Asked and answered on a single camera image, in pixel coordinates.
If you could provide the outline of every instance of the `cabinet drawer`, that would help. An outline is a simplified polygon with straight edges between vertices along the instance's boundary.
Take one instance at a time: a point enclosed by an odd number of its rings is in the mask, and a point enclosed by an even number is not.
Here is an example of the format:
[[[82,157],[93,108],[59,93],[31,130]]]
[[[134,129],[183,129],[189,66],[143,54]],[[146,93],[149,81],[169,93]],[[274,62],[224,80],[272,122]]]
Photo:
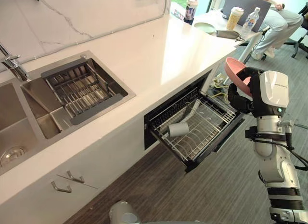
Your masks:
[[[71,193],[56,191],[72,190]],[[0,206],[1,224],[62,224],[95,195],[96,189],[59,176],[45,176]]]
[[[73,156],[58,167],[57,174],[70,180],[74,177],[77,181],[82,177],[84,184],[102,190],[143,156],[143,146],[140,117]]]

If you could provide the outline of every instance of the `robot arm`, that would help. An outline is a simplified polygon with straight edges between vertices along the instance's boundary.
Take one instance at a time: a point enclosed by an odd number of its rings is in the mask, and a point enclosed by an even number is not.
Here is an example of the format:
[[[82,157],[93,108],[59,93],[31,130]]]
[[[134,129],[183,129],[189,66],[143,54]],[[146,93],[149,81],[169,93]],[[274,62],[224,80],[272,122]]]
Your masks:
[[[241,80],[251,76],[249,88],[253,101],[240,96],[234,84],[229,86],[228,99],[235,109],[252,112],[257,119],[257,126],[250,127],[245,136],[255,142],[259,176],[268,188],[271,218],[279,224],[308,224],[308,211],[290,160],[290,153],[293,153],[291,126],[294,123],[281,120],[288,104],[287,76],[274,71],[247,74],[245,68],[237,76]]]

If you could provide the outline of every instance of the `dishwasher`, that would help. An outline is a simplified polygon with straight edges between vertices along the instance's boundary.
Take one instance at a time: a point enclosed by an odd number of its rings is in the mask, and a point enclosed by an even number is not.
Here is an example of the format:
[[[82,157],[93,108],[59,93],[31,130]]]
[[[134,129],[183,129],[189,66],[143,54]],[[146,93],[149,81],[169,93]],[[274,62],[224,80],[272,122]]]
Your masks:
[[[158,140],[186,166],[186,172],[218,152],[244,121],[244,114],[202,90],[209,73],[144,116],[145,149]],[[187,122],[188,133],[170,137],[168,126],[180,122]]]

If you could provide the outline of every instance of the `dish rack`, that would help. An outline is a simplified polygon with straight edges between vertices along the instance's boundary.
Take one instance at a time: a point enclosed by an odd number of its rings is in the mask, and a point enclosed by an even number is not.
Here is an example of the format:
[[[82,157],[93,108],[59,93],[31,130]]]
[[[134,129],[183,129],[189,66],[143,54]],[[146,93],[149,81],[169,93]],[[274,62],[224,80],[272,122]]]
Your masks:
[[[236,125],[231,123],[235,120],[238,124],[242,116],[195,88],[152,118],[150,125],[152,135],[187,166],[186,171],[190,171],[217,149],[228,136],[221,137],[222,132],[232,130]],[[189,132],[170,137],[168,126],[180,122],[187,122]]]
[[[108,86],[87,60],[79,60],[73,67],[59,72],[49,72],[44,79],[74,125],[123,98]]]

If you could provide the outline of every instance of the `white sneaker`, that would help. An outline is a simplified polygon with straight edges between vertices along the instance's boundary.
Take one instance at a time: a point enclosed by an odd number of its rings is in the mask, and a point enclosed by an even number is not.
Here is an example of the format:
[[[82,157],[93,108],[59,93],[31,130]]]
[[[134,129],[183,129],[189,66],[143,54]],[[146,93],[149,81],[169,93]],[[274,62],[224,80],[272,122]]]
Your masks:
[[[266,54],[269,58],[274,58],[275,57],[275,52],[274,52],[274,48],[272,46],[270,46],[265,52],[264,54]]]
[[[255,59],[255,60],[259,60],[259,59],[261,59],[261,54],[257,54],[257,53],[255,53],[254,51],[252,51],[251,57],[252,57],[253,59]]]

